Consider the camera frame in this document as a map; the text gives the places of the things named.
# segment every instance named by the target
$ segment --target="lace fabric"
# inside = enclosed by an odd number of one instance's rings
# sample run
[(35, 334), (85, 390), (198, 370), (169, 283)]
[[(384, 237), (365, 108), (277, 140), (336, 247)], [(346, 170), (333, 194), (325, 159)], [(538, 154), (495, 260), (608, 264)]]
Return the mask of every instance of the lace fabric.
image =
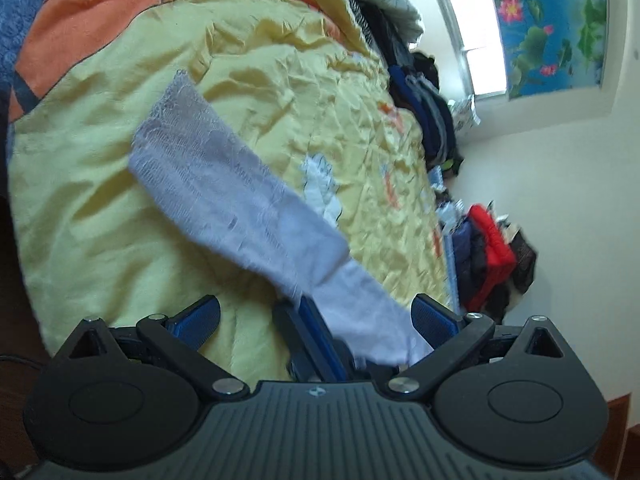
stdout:
[(266, 277), (294, 304), (313, 298), (354, 356), (397, 365), (431, 351), (345, 238), (271, 173), (185, 72), (136, 131), (129, 168), (191, 240)]

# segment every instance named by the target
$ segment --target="window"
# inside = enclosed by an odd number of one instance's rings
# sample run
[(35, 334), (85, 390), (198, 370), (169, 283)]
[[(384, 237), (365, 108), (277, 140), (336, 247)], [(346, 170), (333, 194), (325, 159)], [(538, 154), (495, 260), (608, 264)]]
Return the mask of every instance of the window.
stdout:
[(439, 0), (465, 89), (476, 96), (504, 94), (507, 77), (494, 0)]

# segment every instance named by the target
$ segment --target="bed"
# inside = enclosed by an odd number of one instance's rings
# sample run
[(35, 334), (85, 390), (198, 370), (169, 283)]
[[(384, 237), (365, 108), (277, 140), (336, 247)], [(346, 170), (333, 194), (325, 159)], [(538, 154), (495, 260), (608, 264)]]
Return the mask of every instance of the bed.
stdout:
[(347, 0), (45, 0), (16, 63), (8, 174), (49, 352), (82, 317), (130, 326), (215, 294), (201, 352), (249, 384), (287, 379), (273, 286), (188, 241), (127, 170), (177, 70), (395, 300), (457, 307), (420, 127)]

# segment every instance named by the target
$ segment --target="blue blanket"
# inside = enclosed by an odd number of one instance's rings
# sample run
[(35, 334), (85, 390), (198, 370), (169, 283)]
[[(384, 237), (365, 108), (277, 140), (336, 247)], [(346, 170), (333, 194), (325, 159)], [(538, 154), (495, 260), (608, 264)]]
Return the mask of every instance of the blue blanket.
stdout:
[(5, 139), (15, 60), (42, 2), (0, 0), (0, 196), (6, 195)]

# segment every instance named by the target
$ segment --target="yellow bedsheet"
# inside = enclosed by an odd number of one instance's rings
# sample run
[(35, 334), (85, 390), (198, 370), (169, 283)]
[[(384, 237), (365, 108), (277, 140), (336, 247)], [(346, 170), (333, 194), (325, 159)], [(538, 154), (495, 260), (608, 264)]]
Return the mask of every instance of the yellow bedsheet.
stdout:
[(132, 325), (215, 294), (222, 320), (202, 352), (254, 384), (285, 379), (273, 287), (194, 245), (127, 171), (130, 141), (185, 69), (217, 113), (300, 195), (307, 157), (338, 185), (338, 228), (401, 304), (446, 302), (421, 132), (396, 113), (387, 75), (345, 0), (175, 0), (139, 14), (14, 123), (10, 193), (20, 261), (47, 349), (79, 319)]

